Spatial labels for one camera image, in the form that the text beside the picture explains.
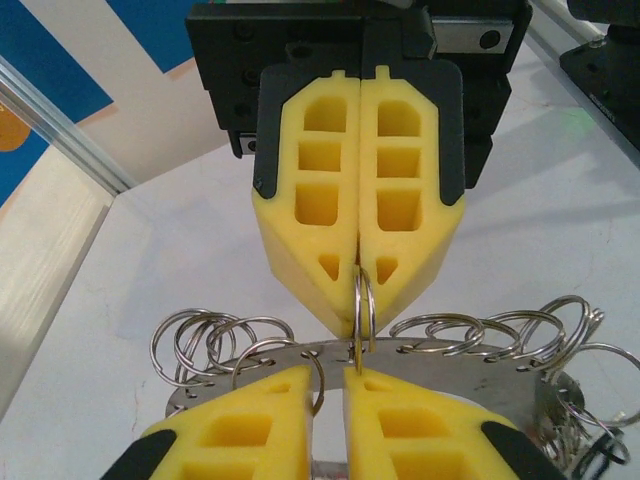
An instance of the yellow foam pad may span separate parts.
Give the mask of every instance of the yellow foam pad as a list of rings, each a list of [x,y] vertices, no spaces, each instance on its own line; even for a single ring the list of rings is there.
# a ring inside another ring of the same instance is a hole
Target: yellow foam pad
[[[274,275],[337,337],[353,332],[356,262],[378,329],[435,279],[464,210],[440,201],[438,148],[437,107],[388,67],[283,106],[277,192],[254,190],[254,209]]]
[[[360,80],[318,78],[282,109],[278,189],[253,205],[271,269],[334,335],[353,329]]]
[[[499,415],[367,369],[344,395],[350,480],[517,480],[480,429]]]
[[[360,102],[360,264],[383,328],[436,278],[464,212],[440,200],[438,109],[378,67]]]
[[[308,480],[310,382],[293,367],[154,425],[177,439],[152,480]]]

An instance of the white table surface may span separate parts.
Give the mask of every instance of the white table surface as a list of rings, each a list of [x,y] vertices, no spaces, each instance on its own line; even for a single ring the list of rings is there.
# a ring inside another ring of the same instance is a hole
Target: white table surface
[[[510,78],[493,153],[440,276],[402,318],[487,315],[577,293],[608,313],[594,340],[640,353],[640,172],[527,46]],[[299,341],[331,338],[269,273],[251,163],[223,147],[116,199],[0,423],[0,479],[97,479],[161,420],[172,388],[156,377],[148,342],[175,310],[273,315]],[[596,414],[640,406],[640,373],[622,362],[585,353],[569,371]],[[316,458],[345,457],[327,441],[340,408],[332,396],[323,409]],[[636,479],[639,430],[625,438],[636,458],[611,476]]]

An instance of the rectangular cutout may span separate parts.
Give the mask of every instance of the rectangular cutout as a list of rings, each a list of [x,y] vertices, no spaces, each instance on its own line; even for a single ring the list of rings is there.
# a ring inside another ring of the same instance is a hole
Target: rectangular cutout
[[[379,380],[365,380],[364,389],[368,392],[390,392],[391,387],[386,383],[382,383]]]
[[[341,146],[337,142],[302,141],[298,145],[298,168],[339,172],[340,150]]]
[[[201,439],[202,447],[261,447],[273,420],[269,415],[230,414],[217,418]]]
[[[462,452],[413,451],[392,453],[391,460],[398,480],[476,480]]]
[[[320,97],[307,107],[304,129],[315,132],[345,132],[347,101],[341,97]]]
[[[428,438],[449,435],[444,421],[424,408],[394,408],[378,412],[385,438]]]
[[[303,225],[329,227],[338,220],[338,185],[296,186],[296,220]]]
[[[186,464],[180,480],[252,480],[255,467],[251,463]]]
[[[419,148],[378,148],[378,178],[417,178],[419,176]]]
[[[385,232],[413,232],[422,224],[420,190],[378,190],[378,226]]]
[[[288,393],[289,390],[291,390],[291,385],[289,385],[288,383],[281,383],[279,385],[274,385],[273,387],[271,387],[269,390],[267,390],[267,393]]]
[[[420,115],[402,100],[388,100],[378,105],[379,137],[419,137]]]

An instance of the blue wall panel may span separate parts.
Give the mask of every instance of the blue wall panel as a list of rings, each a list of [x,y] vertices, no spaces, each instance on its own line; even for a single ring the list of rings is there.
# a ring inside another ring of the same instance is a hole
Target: blue wall panel
[[[162,73],[193,57],[184,20],[196,0],[107,0]]]
[[[111,103],[19,0],[0,0],[0,55],[73,122]]]

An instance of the triangular cutout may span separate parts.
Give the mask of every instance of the triangular cutout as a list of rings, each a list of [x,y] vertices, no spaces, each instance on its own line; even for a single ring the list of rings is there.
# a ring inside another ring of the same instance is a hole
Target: triangular cutout
[[[338,257],[337,255],[325,254],[320,255],[318,261],[320,262],[320,265],[322,265],[322,268],[324,268],[324,271],[327,272],[327,275],[329,275],[331,280],[333,280],[334,282],[337,281],[338,277],[340,276],[340,257]]]
[[[380,257],[376,260],[376,272],[378,285],[384,285],[398,268],[398,259],[393,257]]]

